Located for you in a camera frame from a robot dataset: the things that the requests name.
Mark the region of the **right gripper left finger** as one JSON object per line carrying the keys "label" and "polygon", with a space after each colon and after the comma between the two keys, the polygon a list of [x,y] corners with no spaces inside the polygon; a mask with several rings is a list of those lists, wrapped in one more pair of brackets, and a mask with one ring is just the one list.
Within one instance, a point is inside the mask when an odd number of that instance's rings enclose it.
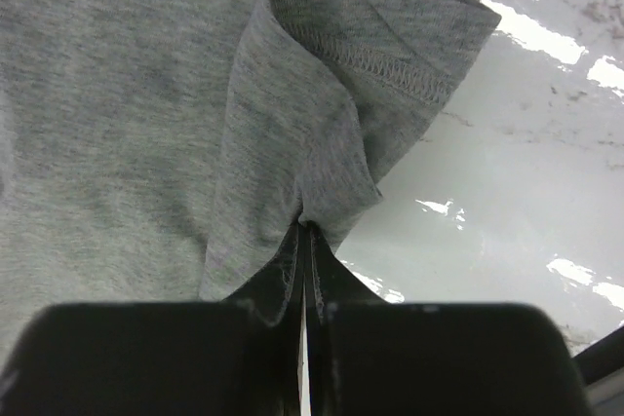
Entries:
{"label": "right gripper left finger", "polygon": [[216,302],[57,304],[1,373],[5,415],[296,415],[301,228]]}

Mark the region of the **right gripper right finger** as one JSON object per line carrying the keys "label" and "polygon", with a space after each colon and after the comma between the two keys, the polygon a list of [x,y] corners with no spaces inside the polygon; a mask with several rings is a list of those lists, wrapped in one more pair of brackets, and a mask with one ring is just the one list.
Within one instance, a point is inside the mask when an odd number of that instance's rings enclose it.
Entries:
{"label": "right gripper right finger", "polygon": [[377,297],[320,229],[306,231],[310,403],[316,415],[588,415],[562,334],[515,303]]}

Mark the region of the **grey t shirt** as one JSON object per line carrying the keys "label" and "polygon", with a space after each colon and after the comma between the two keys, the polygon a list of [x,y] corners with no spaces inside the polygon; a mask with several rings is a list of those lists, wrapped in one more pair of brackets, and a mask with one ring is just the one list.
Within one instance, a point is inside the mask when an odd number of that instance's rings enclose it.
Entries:
{"label": "grey t shirt", "polygon": [[499,24],[478,0],[1,0],[1,353],[338,247]]}

